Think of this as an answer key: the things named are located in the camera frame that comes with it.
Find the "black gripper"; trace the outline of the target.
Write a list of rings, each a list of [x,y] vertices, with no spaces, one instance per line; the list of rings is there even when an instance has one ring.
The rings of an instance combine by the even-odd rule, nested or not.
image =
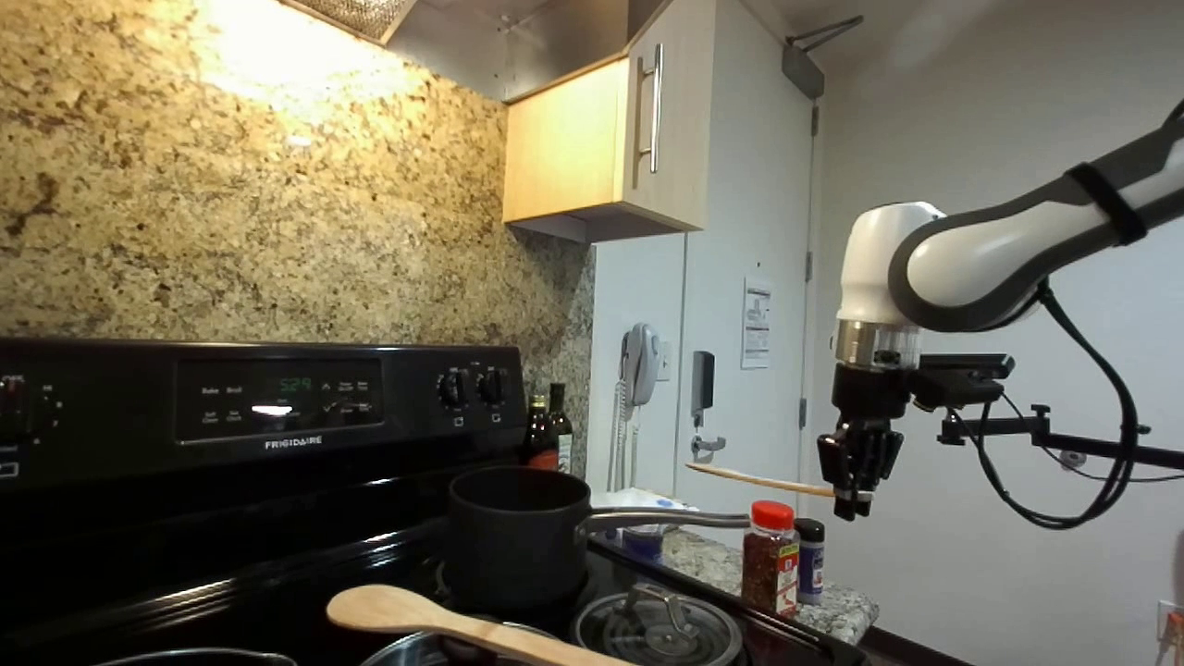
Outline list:
[[[864,491],[891,477],[903,438],[896,423],[911,402],[905,371],[840,366],[831,378],[837,434],[816,438],[816,466],[831,484],[831,513],[856,522],[861,509],[849,466],[864,471]]]

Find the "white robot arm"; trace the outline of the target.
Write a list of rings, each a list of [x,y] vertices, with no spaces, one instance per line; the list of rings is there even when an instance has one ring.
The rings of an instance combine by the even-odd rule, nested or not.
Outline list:
[[[994,496],[1038,528],[1078,528],[1107,513],[1128,489],[1132,466],[1181,466],[1175,453],[1144,447],[1136,401],[1121,373],[1085,341],[1048,278],[1107,248],[1144,241],[1184,211],[1184,116],[1062,178],[994,207],[944,215],[923,200],[874,207],[856,218],[840,265],[831,341],[837,431],[816,438],[816,466],[831,484],[831,513],[861,519],[891,475],[911,402],[944,412],[944,445],[974,445]],[[994,419],[1005,354],[920,354],[915,336],[986,332],[1038,302],[1118,391],[1118,439],[1062,438],[1048,412]],[[1102,455],[1111,475],[1080,513],[1020,508],[999,480],[985,439],[1028,434],[1044,453]]]

